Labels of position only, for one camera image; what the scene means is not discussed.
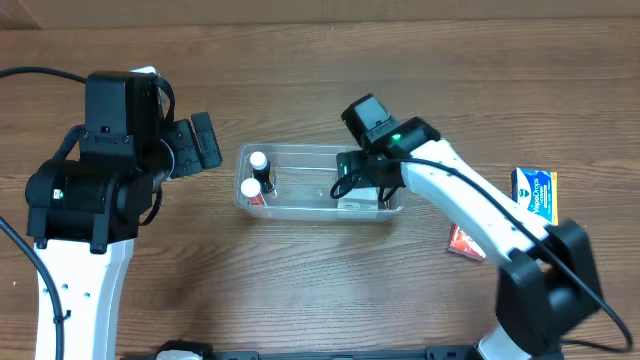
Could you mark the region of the white medicine box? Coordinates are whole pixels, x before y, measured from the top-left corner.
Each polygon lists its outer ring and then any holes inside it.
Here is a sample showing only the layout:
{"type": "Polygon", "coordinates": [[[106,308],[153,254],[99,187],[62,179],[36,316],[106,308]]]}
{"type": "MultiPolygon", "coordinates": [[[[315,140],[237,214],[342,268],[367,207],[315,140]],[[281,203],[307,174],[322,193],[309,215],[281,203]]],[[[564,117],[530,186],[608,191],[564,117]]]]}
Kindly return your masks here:
{"type": "Polygon", "coordinates": [[[375,187],[353,188],[338,200],[338,208],[346,210],[378,210],[378,190],[375,187]]]}

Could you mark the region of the red medicine box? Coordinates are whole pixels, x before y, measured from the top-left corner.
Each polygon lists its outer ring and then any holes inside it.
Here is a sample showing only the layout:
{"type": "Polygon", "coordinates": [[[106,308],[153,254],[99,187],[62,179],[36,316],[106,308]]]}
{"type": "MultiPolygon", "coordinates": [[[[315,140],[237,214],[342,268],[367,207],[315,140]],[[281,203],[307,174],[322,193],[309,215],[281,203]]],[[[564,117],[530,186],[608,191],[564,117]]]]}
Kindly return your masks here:
{"type": "Polygon", "coordinates": [[[448,250],[477,261],[483,261],[486,258],[486,254],[480,246],[457,224],[451,227],[448,250]]]}

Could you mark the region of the dark bottle white cap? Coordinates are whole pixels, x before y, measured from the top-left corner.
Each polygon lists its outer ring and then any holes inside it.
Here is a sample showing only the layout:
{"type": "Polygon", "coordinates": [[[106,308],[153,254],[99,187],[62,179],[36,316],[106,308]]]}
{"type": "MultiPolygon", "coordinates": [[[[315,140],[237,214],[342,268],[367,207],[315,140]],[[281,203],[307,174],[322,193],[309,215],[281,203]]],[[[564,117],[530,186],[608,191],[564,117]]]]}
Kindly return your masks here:
{"type": "Polygon", "coordinates": [[[260,183],[262,193],[271,193],[275,189],[272,180],[271,163],[261,151],[250,154],[249,162],[252,167],[253,177],[260,183]]]}

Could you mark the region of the blue VapoDrops box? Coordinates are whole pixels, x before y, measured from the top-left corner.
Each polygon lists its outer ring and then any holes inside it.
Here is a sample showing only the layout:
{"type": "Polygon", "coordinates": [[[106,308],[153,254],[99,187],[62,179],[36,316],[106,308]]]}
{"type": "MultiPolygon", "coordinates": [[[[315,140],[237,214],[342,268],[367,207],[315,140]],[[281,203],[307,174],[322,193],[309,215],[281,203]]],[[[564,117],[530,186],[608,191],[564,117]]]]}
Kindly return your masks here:
{"type": "Polygon", "coordinates": [[[556,172],[516,167],[511,173],[511,185],[514,202],[553,225],[558,224],[556,172]]]}

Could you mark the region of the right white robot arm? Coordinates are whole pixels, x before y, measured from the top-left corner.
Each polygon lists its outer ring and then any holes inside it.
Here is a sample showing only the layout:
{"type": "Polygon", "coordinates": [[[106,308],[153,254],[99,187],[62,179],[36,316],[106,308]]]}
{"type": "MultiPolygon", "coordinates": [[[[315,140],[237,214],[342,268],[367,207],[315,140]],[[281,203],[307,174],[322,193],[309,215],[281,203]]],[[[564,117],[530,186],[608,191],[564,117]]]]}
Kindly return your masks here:
{"type": "Polygon", "coordinates": [[[478,359],[560,359],[565,334],[600,307],[602,292],[586,232],[555,225],[505,196],[424,120],[396,120],[371,94],[341,115],[361,148],[356,175],[381,190],[405,187],[441,209],[498,270],[498,326],[478,359]]]}

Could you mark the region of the clear plastic container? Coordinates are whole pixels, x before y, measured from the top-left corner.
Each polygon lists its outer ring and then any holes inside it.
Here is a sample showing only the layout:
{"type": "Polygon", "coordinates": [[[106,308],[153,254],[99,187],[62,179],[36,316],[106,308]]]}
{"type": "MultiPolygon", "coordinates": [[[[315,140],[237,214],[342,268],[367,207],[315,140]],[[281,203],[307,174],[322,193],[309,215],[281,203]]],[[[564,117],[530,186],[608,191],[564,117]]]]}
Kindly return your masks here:
{"type": "Polygon", "coordinates": [[[234,198],[238,207],[257,218],[301,221],[373,221],[384,222],[404,208],[404,194],[396,192],[378,210],[338,208],[330,189],[344,172],[338,168],[337,155],[353,151],[349,145],[318,144],[245,144],[238,153],[234,179],[234,198]],[[250,205],[241,194],[241,183],[252,176],[249,156],[263,152],[271,163],[273,192],[264,196],[266,205],[250,205]]]}

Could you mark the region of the orange tube white cap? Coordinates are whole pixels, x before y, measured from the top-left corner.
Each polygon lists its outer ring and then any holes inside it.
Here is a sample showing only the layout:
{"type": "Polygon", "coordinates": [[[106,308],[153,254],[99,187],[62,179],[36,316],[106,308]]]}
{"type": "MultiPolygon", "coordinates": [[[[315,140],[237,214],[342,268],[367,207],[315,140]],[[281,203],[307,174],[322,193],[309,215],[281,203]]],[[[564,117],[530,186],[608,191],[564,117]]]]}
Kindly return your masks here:
{"type": "Polygon", "coordinates": [[[266,205],[261,191],[261,183],[255,178],[245,179],[240,185],[240,191],[241,194],[248,200],[250,205],[266,205]]]}

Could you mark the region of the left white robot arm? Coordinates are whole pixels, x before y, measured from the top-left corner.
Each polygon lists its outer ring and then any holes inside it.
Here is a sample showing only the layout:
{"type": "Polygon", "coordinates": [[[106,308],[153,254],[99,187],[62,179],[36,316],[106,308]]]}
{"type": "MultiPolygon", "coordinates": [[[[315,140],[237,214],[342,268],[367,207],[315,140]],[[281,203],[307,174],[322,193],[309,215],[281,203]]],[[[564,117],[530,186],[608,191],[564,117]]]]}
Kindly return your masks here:
{"type": "Polygon", "coordinates": [[[220,166],[210,116],[175,116],[167,80],[151,66],[85,80],[85,120],[29,178],[27,233],[38,278],[35,355],[111,359],[134,243],[166,181],[220,166]]]}

